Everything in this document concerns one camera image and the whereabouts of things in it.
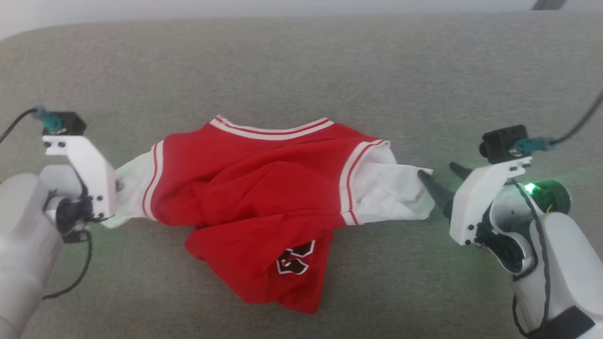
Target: printed number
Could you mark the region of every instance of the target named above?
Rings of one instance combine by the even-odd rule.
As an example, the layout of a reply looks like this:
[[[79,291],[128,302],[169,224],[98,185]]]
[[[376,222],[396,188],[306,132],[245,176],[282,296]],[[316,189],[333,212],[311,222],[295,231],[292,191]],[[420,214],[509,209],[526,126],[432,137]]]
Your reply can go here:
[[[293,249],[286,249],[276,260],[276,268],[279,270],[279,274],[304,274],[310,265],[304,263],[299,258],[305,258],[314,252],[315,241],[316,240],[312,240],[307,244],[294,247]]]

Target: clothing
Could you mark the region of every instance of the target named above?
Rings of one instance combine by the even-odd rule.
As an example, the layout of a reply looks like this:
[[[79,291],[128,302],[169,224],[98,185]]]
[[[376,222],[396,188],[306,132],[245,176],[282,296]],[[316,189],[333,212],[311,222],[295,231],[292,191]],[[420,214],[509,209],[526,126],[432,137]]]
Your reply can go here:
[[[418,170],[326,118],[266,130],[218,116],[118,169],[120,211],[104,224],[195,226],[185,247],[244,301],[315,312],[334,229],[429,215]]]

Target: gray couch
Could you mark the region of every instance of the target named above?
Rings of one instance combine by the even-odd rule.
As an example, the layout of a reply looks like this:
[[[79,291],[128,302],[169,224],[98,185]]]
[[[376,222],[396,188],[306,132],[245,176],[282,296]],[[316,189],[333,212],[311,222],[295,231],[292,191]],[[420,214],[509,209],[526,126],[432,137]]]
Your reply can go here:
[[[451,188],[450,160],[481,166],[483,133],[525,124],[558,136],[603,87],[603,18],[558,12],[321,19],[200,19],[74,25],[0,42],[0,129],[35,105],[74,110],[115,167],[217,114],[287,128],[328,116],[392,141],[401,163]],[[603,114],[525,180],[557,179],[603,255]],[[57,161],[39,125],[0,145],[0,179]],[[495,258],[426,221],[335,234],[315,315],[246,305],[183,241],[145,220],[93,226],[83,283],[45,301],[25,338],[519,338],[509,278]],[[48,291],[79,274],[61,255]]]

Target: white wall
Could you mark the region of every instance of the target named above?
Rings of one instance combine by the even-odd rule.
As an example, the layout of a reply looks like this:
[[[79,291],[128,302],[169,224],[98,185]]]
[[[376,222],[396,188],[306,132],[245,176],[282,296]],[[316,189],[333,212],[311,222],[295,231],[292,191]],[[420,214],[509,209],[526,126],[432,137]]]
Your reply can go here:
[[[0,0],[0,39],[76,22],[202,16],[523,11],[535,0]]]

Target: white bracket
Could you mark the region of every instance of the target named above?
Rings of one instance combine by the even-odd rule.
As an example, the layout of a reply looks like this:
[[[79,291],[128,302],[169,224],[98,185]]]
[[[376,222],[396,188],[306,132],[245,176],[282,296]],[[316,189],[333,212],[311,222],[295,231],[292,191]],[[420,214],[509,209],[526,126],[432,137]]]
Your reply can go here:
[[[459,245],[471,244],[477,224],[508,179],[526,173],[532,157],[514,159],[474,169],[454,195],[450,236]]]
[[[92,197],[94,218],[105,219],[116,212],[115,171],[101,152],[84,136],[42,137],[47,156],[66,156]]]

